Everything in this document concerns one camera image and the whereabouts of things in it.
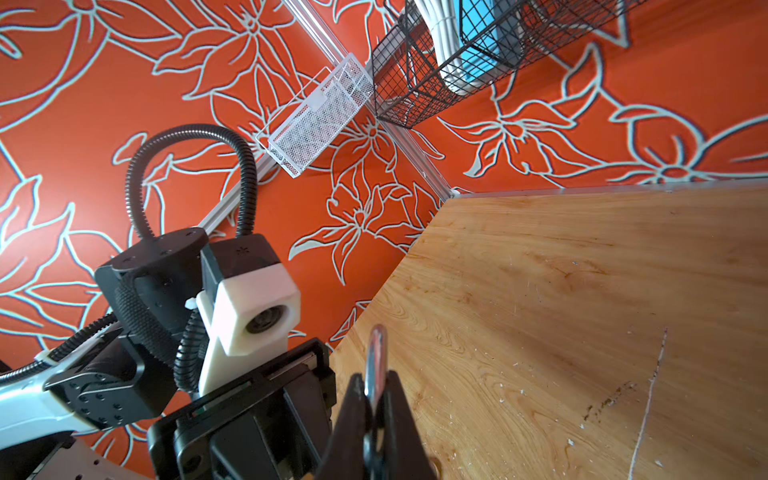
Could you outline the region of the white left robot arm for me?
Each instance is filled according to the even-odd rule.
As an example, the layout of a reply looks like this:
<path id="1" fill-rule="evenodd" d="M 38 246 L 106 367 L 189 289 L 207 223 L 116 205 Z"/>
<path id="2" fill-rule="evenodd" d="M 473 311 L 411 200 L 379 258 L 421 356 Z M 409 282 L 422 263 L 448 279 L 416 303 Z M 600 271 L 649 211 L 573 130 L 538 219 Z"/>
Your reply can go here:
<path id="1" fill-rule="evenodd" d="M 240 170 L 237 231 L 155 234 L 142 183 L 153 157 L 186 140 L 231 147 Z M 150 422 L 159 479 L 317 477 L 331 438 L 335 378 L 318 340 L 289 344 L 301 295 L 254 230 L 255 159 L 237 133 L 188 124 L 134 154 L 126 208 L 138 242 L 94 275 L 110 310 L 61 345 L 1 376 L 5 479 L 130 479 L 87 433 Z"/>

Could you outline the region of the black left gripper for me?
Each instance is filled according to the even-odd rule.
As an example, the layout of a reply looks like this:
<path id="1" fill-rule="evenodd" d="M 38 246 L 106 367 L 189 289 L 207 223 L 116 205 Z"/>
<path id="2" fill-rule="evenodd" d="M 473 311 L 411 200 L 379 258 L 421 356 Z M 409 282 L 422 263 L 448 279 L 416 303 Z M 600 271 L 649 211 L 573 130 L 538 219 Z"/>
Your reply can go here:
<path id="1" fill-rule="evenodd" d="M 312 339 L 149 430 L 158 479 L 302 479 L 319 468 L 336 403 L 329 349 Z"/>

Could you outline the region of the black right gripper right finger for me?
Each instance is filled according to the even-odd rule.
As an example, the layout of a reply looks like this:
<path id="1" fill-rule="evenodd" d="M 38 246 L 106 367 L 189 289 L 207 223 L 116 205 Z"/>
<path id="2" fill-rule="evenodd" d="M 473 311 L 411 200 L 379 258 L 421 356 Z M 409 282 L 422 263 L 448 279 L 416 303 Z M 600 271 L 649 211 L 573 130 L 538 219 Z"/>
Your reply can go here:
<path id="1" fill-rule="evenodd" d="M 426 454 L 399 375 L 387 372 L 377 412 L 377 426 L 383 430 L 377 452 L 378 479 L 437 479 Z"/>

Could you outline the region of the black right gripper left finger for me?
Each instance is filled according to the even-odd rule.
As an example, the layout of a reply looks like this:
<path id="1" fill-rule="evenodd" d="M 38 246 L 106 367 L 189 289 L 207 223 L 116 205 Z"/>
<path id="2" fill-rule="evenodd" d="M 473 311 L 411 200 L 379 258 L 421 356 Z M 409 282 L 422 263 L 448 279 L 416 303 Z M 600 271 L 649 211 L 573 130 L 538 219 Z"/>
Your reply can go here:
<path id="1" fill-rule="evenodd" d="M 363 376 L 355 373 L 350 377 L 336 425 L 315 472 L 315 479 L 366 478 L 364 437 L 370 429 L 371 417 Z"/>

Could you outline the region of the small silver key with ring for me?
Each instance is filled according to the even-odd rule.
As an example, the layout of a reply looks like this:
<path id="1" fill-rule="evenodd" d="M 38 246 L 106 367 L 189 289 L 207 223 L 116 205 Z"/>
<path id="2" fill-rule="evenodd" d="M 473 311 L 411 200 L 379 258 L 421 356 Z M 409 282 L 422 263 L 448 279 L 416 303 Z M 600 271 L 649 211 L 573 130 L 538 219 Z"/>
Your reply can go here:
<path id="1" fill-rule="evenodd" d="M 379 478 L 378 433 L 379 405 L 386 387 L 388 365 L 387 330 L 382 324 L 373 327 L 366 354 L 364 388 L 371 409 L 371 426 L 363 438 L 363 458 L 369 479 Z"/>

